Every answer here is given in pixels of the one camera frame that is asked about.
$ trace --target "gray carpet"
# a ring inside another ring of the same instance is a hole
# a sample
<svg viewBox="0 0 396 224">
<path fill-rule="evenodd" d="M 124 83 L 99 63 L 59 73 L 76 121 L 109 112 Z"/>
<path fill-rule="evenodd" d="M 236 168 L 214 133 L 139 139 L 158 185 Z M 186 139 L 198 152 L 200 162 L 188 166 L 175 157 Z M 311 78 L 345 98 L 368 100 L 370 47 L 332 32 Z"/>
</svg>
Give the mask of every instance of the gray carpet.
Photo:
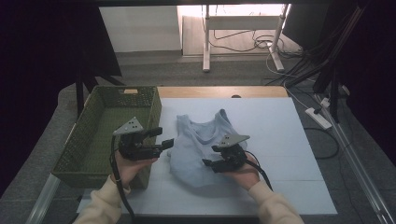
<svg viewBox="0 0 396 224">
<path fill-rule="evenodd" d="M 202 72 L 200 58 L 180 58 L 175 54 L 119 56 L 123 77 L 117 77 L 127 85 L 136 86 L 257 86 L 277 78 L 268 71 L 265 57 L 219 57 L 213 58 L 211 72 Z M 287 69 L 298 59 L 283 60 Z M 109 84 L 99 79 L 100 84 Z M 311 92 L 313 82 L 305 81 L 298 87 Z M 305 93 L 291 89 L 299 100 L 308 106 L 316 103 Z M 304 127 L 319 128 L 305 114 L 305 107 L 295 102 Z M 63 143 L 77 118 L 76 92 L 74 86 L 63 89 L 59 94 L 58 107 L 46 131 L 39 139 L 28 161 L 20 170 L 0 200 L 0 223 L 24 223 L 28 218 L 50 170 L 59 157 Z M 338 110 L 340 123 L 348 138 L 357 149 L 359 156 L 376 183 L 390 212 L 396 214 L 396 168 L 381 148 L 361 127 L 348 110 L 345 99 L 340 100 Z M 336 149 L 334 141 L 326 134 L 306 131 L 308 140 L 316 156 L 331 154 Z M 342 152 L 328 160 L 318 160 L 320 170 L 326 180 L 334 201 L 336 216 L 303 216 L 305 223 L 379 223 L 347 159 Z M 49 207 L 43 223 L 68 223 L 75 216 L 78 197 L 82 189 L 70 189 L 61 182 Z M 190 218 L 143 218 L 139 223 L 257 223 L 257 219 L 190 219 Z M 120 223 L 128 223 L 123 216 Z"/>
</svg>

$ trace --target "power strip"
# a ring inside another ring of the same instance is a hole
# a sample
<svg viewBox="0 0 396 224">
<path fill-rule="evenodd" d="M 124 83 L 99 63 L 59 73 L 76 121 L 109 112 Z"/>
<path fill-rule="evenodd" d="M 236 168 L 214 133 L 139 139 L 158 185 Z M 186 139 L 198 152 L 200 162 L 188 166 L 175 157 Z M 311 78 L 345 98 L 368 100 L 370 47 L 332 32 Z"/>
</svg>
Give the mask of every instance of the power strip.
<svg viewBox="0 0 396 224">
<path fill-rule="evenodd" d="M 315 109 L 311 107 L 305 110 L 305 113 L 307 113 L 309 117 L 311 117 L 314 121 L 316 121 L 317 124 L 320 125 L 320 127 L 322 127 L 322 129 L 324 130 L 330 129 L 332 127 L 330 122 L 327 121 L 325 118 L 323 118 L 319 113 L 315 114 L 314 111 Z"/>
</svg>

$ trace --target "person's arm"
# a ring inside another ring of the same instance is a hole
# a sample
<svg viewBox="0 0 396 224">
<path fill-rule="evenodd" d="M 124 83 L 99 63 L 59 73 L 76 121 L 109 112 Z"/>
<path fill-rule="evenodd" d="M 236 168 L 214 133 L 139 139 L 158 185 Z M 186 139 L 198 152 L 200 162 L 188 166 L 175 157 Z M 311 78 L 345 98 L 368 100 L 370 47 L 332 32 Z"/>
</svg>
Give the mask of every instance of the person's arm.
<svg viewBox="0 0 396 224">
<path fill-rule="evenodd" d="M 154 163 L 157 159 L 146 161 L 129 161 L 116 151 L 116 161 L 125 194 L 131 192 L 129 183 L 143 167 Z M 90 203 L 79 213 L 74 223 L 116 223 L 121 216 L 121 198 L 114 174 L 107 178 L 106 183 L 91 192 Z"/>
<path fill-rule="evenodd" d="M 247 154 L 250 161 L 256 162 Z M 260 181 L 259 173 L 252 166 L 245 164 L 236 172 L 226 173 L 232 177 L 259 206 L 259 219 L 266 224 L 300 224 L 304 223 L 291 204 L 281 195 L 273 193 L 265 182 Z"/>
</svg>

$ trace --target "white table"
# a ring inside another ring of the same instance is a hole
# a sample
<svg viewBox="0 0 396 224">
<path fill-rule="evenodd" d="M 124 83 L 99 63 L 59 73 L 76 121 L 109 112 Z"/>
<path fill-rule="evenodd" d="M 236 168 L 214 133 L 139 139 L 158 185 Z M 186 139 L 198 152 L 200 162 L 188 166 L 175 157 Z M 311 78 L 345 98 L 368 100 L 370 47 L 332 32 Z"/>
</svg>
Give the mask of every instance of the white table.
<svg viewBox="0 0 396 224">
<path fill-rule="evenodd" d="M 176 116 L 188 114 L 207 122 L 224 108 L 234 128 L 250 135 L 252 151 L 275 192 L 282 193 L 302 215 L 336 214 L 329 191 L 290 98 L 162 98 L 162 140 L 177 137 Z M 133 190 L 128 200 L 139 216 L 250 217 L 256 204 L 236 185 L 191 189 L 174 179 L 163 152 L 152 165 L 147 189 Z M 90 200 L 86 189 L 78 212 Z"/>
</svg>

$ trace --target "hand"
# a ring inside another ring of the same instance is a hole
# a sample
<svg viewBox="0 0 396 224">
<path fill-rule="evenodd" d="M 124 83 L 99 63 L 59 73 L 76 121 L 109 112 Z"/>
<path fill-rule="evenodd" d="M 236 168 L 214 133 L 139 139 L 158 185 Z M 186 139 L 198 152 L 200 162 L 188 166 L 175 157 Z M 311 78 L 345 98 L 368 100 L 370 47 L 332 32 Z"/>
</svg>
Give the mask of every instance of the hand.
<svg viewBox="0 0 396 224">
<path fill-rule="evenodd" d="M 256 160 L 254 160 L 249 154 L 246 153 L 246 155 L 248 160 L 257 164 Z M 227 172 L 224 174 L 232 177 L 236 183 L 246 190 L 250 190 L 251 187 L 260 182 L 259 172 L 247 163 L 237 171 Z"/>
<path fill-rule="evenodd" d="M 144 161 L 130 161 L 124 159 L 119 151 L 116 151 L 116 162 L 120 172 L 120 178 L 122 182 L 122 186 L 125 189 L 129 188 L 129 183 L 134 179 L 137 173 L 144 167 L 151 165 L 154 163 L 157 158 L 151 160 L 144 160 Z M 114 174 L 110 176 L 111 180 L 116 183 L 116 178 Z"/>
</svg>

